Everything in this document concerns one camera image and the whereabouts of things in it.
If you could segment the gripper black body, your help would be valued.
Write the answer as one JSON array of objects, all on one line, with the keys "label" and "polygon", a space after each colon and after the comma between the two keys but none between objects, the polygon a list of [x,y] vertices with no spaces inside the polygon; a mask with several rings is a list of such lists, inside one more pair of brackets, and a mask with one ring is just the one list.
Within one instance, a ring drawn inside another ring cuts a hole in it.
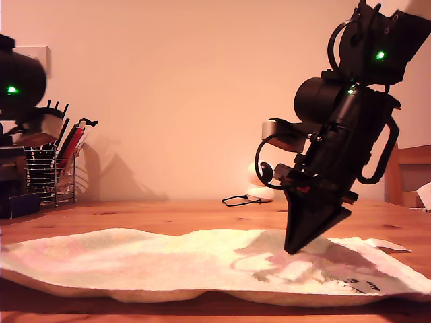
[{"label": "gripper black body", "polygon": [[277,164],[275,179],[292,204],[353,204],[352,184],[368,163],[372,142],[365,139],[342,139],[312,142],[305,149],[303,139],[288,145],[286,151],[296,154],[293,166]]}]

